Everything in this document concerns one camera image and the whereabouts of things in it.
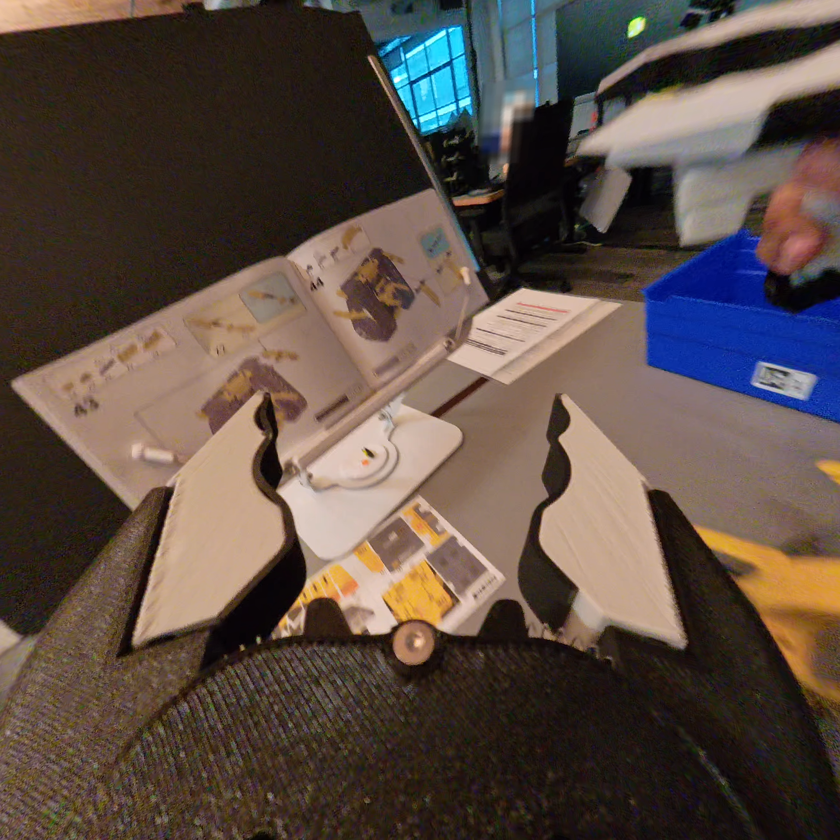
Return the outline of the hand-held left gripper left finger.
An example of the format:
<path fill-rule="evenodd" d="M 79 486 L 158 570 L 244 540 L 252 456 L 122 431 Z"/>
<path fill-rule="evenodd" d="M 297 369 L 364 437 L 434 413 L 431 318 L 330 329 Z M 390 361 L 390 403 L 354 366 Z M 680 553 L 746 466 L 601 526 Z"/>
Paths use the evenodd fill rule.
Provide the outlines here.
<path fill-rule="evenodd" d="M 131 631 L 144 652 L 209 632 L 206 657 L 270 639 L 301 593 L 306 561 L 266 392 L 250 397 L 171 480 Z"/>

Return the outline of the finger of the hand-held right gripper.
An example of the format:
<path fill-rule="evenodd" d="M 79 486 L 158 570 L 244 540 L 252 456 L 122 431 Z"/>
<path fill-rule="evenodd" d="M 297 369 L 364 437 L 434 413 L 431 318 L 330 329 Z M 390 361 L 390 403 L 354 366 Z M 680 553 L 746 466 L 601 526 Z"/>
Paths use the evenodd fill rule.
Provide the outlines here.
<path fill-rule="evenodd" d="M 648 47 L 600 82 L 598 99 L 634 98 L 763 70 L 836 46 L 838 1 L 779 2 Z"/>
<path fill-rule="evenodd" d="M 835 43 L 769 68 L 657 93 L 586 136 L 577 154 L 625 169 L 733 161 L 761 143 L 772 114 L 786 107 L 821 110 L 838 93 L 838 71 Z"/>

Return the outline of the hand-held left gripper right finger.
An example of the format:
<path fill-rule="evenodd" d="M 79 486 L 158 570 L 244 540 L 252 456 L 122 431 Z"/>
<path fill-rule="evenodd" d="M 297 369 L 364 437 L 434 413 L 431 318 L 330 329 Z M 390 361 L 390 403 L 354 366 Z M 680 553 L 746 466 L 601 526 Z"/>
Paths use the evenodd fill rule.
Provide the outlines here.
<path fill-rule="evenodd" d="M 553 399 L 541 481 L 518 565 L 524 601 L 563 644 L 606 630 L 687 646 L 645 477 L 567 396 Z"/>

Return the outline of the instruction booklet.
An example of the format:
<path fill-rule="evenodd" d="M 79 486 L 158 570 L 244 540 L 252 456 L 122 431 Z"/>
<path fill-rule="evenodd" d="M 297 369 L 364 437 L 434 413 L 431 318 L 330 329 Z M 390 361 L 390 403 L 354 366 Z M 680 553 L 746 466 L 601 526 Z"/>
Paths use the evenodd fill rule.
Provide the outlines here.
<path fill-rule="evenodd" d="M 67 357 L 14 391 L 130 507 L 164 483 L 130 455 L 188 459 L 256 393 L 281 459 L 366 406 L 487 304 L 430 188 L 321 231 Z"/>

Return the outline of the yellow tracked toy vehicle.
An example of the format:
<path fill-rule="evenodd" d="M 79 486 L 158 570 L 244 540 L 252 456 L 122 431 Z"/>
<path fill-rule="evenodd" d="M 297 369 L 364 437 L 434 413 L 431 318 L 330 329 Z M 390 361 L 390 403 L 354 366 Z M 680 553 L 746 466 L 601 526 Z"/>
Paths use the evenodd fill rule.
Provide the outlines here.
<path fill-rule="evenodd" d="M 758 611 L 808 699 L 838 711 L 838 508 L 780 547 L 696 530 Z"/>

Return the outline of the person's right hand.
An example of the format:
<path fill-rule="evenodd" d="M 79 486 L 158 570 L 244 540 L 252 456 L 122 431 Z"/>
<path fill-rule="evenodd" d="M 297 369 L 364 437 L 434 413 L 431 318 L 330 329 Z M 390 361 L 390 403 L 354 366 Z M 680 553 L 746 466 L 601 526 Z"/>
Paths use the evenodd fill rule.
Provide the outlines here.
<path fill-rule="evenodd" d="M 803 210 L 807 193 L 839 195 L 839 140 L 812 142 L 799 156 L 791 176 L 772 194 L 763 218 L 758 259 L 772 272 L 789 276 L 823 250 L 828 235 Z"/>

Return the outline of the white leaning panel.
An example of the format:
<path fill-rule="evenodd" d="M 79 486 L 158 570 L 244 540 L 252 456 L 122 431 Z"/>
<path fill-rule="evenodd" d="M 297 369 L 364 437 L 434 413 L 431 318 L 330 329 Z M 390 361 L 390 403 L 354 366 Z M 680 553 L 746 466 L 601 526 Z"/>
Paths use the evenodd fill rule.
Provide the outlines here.
<path fill-rule="evenodd" d="M 600 167 L 586 189 L 579 211 L 581 219 L 605 234 L 624 202 L 633 177 L 620 168 Z"/>

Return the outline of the black office chair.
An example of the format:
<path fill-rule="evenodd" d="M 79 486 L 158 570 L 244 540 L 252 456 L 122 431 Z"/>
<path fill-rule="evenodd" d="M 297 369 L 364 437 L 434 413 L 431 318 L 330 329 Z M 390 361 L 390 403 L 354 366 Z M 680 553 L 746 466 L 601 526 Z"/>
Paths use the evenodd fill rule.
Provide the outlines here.
<path fill-rule="evenodd" d="M 562 98 L 513 123 L 497 224 L 481 234 L 492 299 L 520 287 L 531 257 L 585 251 L 573 242 L 577 179 L 565 164 L 573 115 L 574 100 Z"/>

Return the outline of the yellow sticker sheet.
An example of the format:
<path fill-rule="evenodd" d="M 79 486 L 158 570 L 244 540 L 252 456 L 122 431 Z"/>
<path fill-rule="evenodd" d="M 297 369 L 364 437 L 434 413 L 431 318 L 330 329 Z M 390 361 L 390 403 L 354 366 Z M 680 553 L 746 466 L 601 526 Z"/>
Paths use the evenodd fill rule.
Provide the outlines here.
<path fill-rule="evenodd" d="M 382 635 L 421 620 L 451 634 L 506 578 L 459 531 L 416 496 L 365 541 L 310 575 L 272 638 L 302 635 L 308 607 L 335 602 L 352 634 Z"/>

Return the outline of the blue plastic bin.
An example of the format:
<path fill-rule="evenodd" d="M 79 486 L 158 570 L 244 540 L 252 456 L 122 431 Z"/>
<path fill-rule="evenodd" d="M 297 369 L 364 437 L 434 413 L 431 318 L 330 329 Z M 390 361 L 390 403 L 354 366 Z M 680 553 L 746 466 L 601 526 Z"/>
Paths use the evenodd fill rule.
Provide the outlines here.
<path fill-rule="evenodd" d="M 758 241 L 743 229 L 644 290 L 647 363 L 838 423 L 838 301 L 770 305 Z"/>

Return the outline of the white book stand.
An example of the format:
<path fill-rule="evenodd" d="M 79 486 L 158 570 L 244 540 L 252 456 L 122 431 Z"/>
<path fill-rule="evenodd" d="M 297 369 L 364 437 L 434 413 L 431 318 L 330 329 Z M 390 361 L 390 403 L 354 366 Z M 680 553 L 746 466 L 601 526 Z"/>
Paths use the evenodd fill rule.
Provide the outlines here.
<path fill-rule="evenodd" d="M 240 361 L 197 413 L 204 437 L 161 448 L 135 443 L 132 459 L 175 471 L 173 477 L 247 400 L 266 392 L 278 423 L 276 449 L 297 535 L 320 557 L 336 560 L 368 539 L 463 442 L 456 426 L 402 406 L 403 391 L 459 345 L 471 292 L 469 270 L 454 274 L 461 295 L 453 332 L 421 353 L 405 370 L 374 390 L 358 381 L 312 413 L 305 395 L 277 362 L 326 350 L 326 338 L 301 352 L 263 347 Z"/>

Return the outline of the laminated instruction sheet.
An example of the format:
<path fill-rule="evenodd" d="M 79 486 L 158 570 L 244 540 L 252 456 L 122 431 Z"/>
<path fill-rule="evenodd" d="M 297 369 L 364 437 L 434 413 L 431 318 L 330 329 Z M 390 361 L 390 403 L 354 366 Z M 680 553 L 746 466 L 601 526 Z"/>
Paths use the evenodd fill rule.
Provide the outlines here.
<path fill-rule="evenodd" d="M 519 289 L 477 314 L 450 360 L 509 385 L 609 317 L 618 301 Z"/>

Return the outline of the window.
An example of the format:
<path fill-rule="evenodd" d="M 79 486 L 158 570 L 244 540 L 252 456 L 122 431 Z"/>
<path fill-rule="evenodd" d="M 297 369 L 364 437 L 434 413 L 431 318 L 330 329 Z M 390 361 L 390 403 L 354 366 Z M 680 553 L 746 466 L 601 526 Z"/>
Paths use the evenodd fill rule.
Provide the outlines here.
<path fill-rule="evenodd" d="M 378 45 L 382 64 L 420 134 L 473 115 L 463 26 L 403 36 Z"/>

